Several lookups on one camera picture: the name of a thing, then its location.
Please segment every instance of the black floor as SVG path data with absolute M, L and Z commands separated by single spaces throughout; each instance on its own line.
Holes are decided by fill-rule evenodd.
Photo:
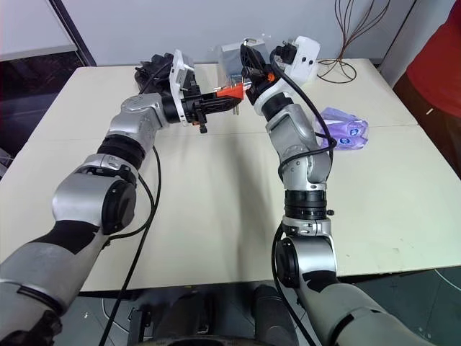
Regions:
M 411 275 L 396 275 L 358 284 L 383 308 L 398 317 L 408 328 L 435 345 L 461 345 L 461 267 L 440 270 L 440 273 L 458 288 L 452 287 L 433 270 Z M 254 320 L 250 313 L 251 293 L 260 283 L 204 285 L 193 288 L 158 288 L 145 290 L 135 301 L 123 301 L 116 321 L 129 328 L 127 319 L 131 309 L 148 303 L 164 309 L 178 297 L 191 290 L 213 292 L 218 297 L 215 333 L 252 337 Z M 305 312 L 296 305 L 296 297 L 287 291 L 289 300 L 302 321 L 308 324 Z M 109 314 L 114 299 L 105 299 Z M 97 345 L 107 318 L 102 311 L 100 298 L 78 297 L 64 316 L 64 330 L 56 345 Z M 152 328 L 146 330 L 150 335 Z M 300 345 L 307 343 L 299 334 Z M 113 326 L 107 345 L 125 346 L 127 333 Z
M 0 62 L 0 148 L 16 156 L 81 66 L 74 52 Z

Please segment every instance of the purple plastic bag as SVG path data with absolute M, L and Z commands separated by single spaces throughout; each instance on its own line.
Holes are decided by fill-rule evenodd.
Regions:
M 338 142 L 336 150 L 357 150 L 367 144 L 368 123 L 365 120 L 331 107 L 327 107 L 321 116 Z M 328 141 L 323 139 L 322 147 L 326 146 Z

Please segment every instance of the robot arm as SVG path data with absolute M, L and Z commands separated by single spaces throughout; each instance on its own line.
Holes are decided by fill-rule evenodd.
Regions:
M 122 103 L 97 153 L 58 186 L 53 229 L 1 264 L 0 311 L 7 316 L 0 323 L 2 346 L 52 344 L 61 331 L 59 316 L 79 293 L 109 236 L 134 217 L 138 170 L 156 132 L 179 122 L 196 123 L 206 132 L 206 114 L 232 109 L 243 99 L 241 85 L 200 94 L 193 64 L 179 50 L 160 58 L 171 67 L 167 87 Z M 241 97 L 235 97 L 239 88 Z
M 278 55 L 288 78 L 303 84 L 318 51 L 318 43 L 298 37 L 293 43 L 277 47 L 271 57 Z M 242 74 L 252 81 L 246 94 L 256 112 L 267 120 L 266 129 L 279 154 L 279 175 L 285 188 L 285 214 L 272 254 L 276 262 L 274 279 L 295 289 L 322 345 L 431 345 L 366 293 L 336 278 L 326 210 L 330 158 L 326 152 L 319 153 L 314 129 L 300 105 L 292 103 L 292 89 L 275 62 L 266 64 L 247 44 L 241 46 L 241 58 Z

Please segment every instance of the gray wall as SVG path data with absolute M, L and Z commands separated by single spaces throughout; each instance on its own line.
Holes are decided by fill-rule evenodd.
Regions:
M 353 22 L 371 0 L 355 0 Z M 377 0 L 378 7 L 386 0 Z M 272 49 L 305 35 L 321 44 L 320 57 L 332 58 L 341 34 L 334 0 L 63 0 L 98 65 L 135 64 L 154 53 L 179 48 L 196 62 L 216 61 L 216 45 L 263 37 Z M 379 27 L 348 51 L 350 57 L 380 59 L 412 0 L 392 0 Z
M 427 40 L 447 20 L 454 3 L 455 0 L 418 0 L 416 2 L 407 22 L 380 67 L 381 74 L 392 87 Z
M 75 49 L 48 0 L 0 0 L 0 61 Z

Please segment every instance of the gray floor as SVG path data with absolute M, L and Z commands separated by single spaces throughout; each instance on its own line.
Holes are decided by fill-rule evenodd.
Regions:
M 457 286 L 461 286 L 461 267 L 440 270 Z M 216 316 L 216 334 L 252 337 L 254 320 L 250 313 L 251 293 L 260 283 L 204 285 L 195 288 L 159 288 L 145 290 L 135 301 L 123 301 L 116 321 L 128 329 L 127 319 L 132 307 L 144 303 L 151 306 L 170 304 L 191 290 L 213 292 L 219 297 Z M 380 278 L 358 286 L 370 294 L 388 312 L 397 316 L 413 332 L 435 345 L 458 346 L 461 340 L 461 292 L 443 281 L 433 270 L 412 275 Z M 296 297 L 287 290 L 287 296 L 297 315 L 308 324 L 305 312 L 296 304 Z M 105 299 L 110 313 L 114 299 Z M 97 345 L 106 324 L 100 298 L 78 297 L 64 316 L 64 330 L 56 338 L 56 345 Z M 150 335 L 152 328 L 146 330 Z M 299 334 L 300 345 L 306 345 Z M 113 326 L 106 345 L 125 346 L 127 333 Z

